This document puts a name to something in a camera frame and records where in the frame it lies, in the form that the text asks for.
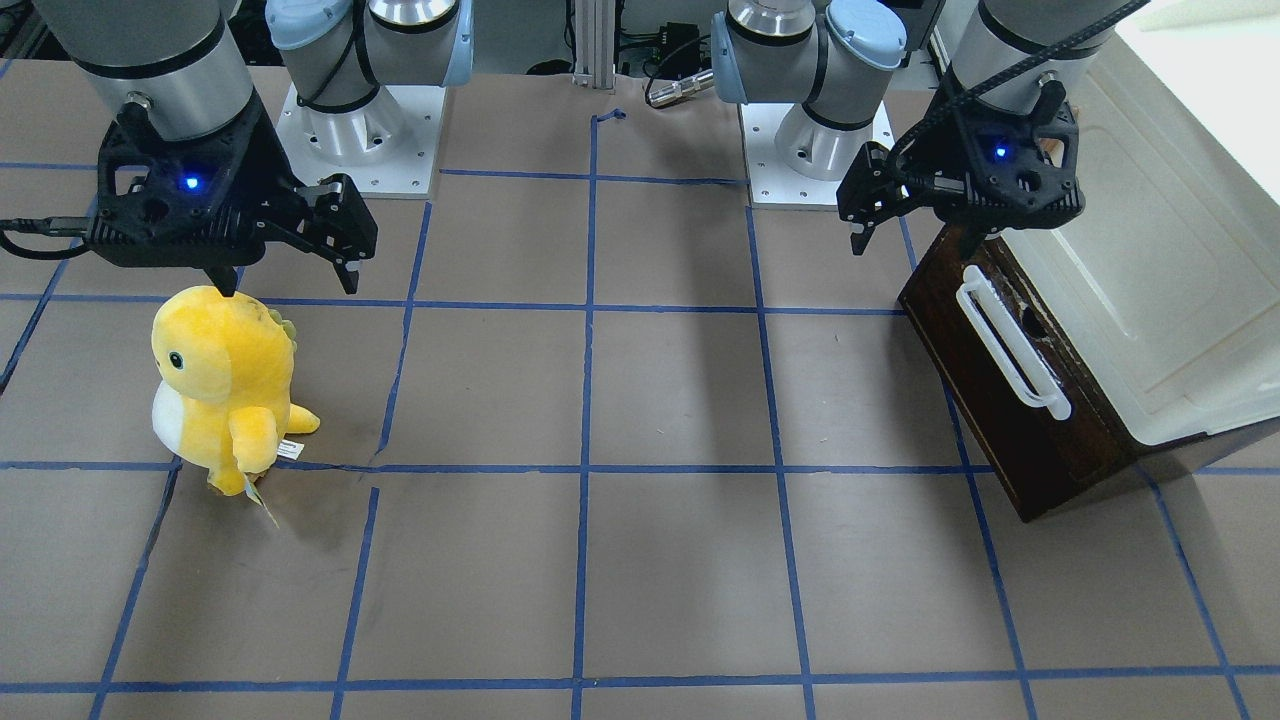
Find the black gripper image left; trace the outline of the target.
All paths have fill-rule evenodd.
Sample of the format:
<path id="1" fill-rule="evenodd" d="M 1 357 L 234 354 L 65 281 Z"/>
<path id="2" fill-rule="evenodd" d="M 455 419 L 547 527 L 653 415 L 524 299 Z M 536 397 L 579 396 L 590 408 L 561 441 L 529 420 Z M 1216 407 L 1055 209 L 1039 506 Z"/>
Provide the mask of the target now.
<path id="1" fill-rule="evenodd" d="M 90 251 L 124 268 L 200 269 L 228 296 L 268 242 L 326 260 L 355 295 L 378 224 L 346 173 L 301 187 L 256 92 L 228 124 L 184 141 L 161 138 L 141 102 L 122 106 L 99 150 Z"/>

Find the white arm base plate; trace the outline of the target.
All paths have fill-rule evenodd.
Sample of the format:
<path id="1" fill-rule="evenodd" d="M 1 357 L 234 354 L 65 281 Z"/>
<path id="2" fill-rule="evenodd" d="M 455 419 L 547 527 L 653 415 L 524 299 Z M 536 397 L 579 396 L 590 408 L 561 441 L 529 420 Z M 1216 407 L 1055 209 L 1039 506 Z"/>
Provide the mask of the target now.
<path id="1" fill-rule="evenodd" d="M 833 211 L 836 191 L 863 145 L 893 145 L 884 104 L 870 124 L 854 131 L 820 126 L 796 104 L 754 102 L 739 110 L 755 209 Z"/>
<path id="2" fill-rule="evenodd" d="M 443 87 L 384 86 L 367 105 L 330 114 L 302 108 L 291 86 L 276 135 L 303 184 L 346 174 L 366 199 L 429 199 L 445 99 Z"/>

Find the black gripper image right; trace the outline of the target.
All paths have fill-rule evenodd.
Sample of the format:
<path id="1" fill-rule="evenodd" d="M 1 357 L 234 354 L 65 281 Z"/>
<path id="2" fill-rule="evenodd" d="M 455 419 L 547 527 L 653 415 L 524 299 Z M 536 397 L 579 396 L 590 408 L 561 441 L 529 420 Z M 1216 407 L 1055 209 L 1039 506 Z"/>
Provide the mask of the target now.
<path id="1" fill-rule="evenodd" d="M 884 145 L 863 145 L 836 190 L 852 254 L 861 256 L 877 228 L 914 208 L 975 233 L 968 254 L 1006 229 L 1051 231 L 1078 218 L 1085 196 L 1075 111 L 1056 76 L 1034 86 L 1030 110 L 1019 114 L 979 99 L 954 106 L 964 87 L 946 76 L 924 128 L 902 137 L 902 151 L 888 160 Z"/>

